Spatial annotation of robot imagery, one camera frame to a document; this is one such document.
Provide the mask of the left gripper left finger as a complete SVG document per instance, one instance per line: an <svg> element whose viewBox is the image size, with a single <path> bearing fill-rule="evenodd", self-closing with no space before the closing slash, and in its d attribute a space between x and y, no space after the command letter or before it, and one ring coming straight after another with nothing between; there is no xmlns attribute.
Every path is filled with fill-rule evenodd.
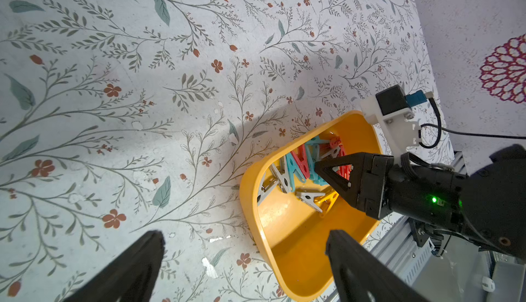
<svg viewBox="0 0 526 302"><path fill-rule="evenodd" d="M66 301L149 301L165 252L162 232L148 231Z"/></svg>

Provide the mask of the yellow plastic storage box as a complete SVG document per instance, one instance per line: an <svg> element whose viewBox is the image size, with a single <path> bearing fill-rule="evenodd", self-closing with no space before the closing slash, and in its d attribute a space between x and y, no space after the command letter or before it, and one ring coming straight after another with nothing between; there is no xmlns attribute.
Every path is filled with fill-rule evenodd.
<svg viewBox="0 0 526 302"><path fill-rule="evenodd" d="M347 153L381 153L375 129L359 111L348 112L280 147L251 165L242 176L240 200L257 248L273 269L284 293L295 301L313 301L333 283L325 244L333 229L342 229L363 244L379 225L342 199L337 199L326 216L280 187L268 197L260 188L272 180L270 167L308 140L330 136L341 138Z"/></svg>

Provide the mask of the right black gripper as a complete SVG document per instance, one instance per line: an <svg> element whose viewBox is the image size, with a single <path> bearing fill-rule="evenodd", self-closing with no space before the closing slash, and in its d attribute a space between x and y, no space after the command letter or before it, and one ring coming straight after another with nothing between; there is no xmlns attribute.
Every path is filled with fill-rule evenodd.
<svg viewBox="0 0 526 302"><path fill-rule="evenodd" d="M347 179L334 168L351 166ZM354 153L315 163L315 172L351 206L377 220L396 212L427 224L461 224L464 175L413 153Z"/></svg>

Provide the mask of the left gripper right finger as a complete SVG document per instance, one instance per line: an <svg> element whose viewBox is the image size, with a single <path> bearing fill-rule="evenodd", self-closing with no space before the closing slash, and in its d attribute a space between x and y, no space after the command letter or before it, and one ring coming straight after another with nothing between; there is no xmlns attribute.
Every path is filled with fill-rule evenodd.
<svg viewBox="0 0 526 302"><path fill-rule="evenodd" d="M426 301L343 230L332 230L325 250L341 301Z"/></svg>

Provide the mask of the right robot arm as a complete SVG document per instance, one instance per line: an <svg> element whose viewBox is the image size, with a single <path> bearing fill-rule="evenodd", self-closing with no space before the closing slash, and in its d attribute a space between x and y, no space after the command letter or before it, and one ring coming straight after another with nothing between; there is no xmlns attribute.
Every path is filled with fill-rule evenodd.
<svg viewBox="0 0 526 302"><path fill-rule="evenodd" d="M513 144L472 175L413 153L354 153L315 164L351 207L381 220L396 212L434 240L456 236L482 251L525 259L525 149Z"/></svg>

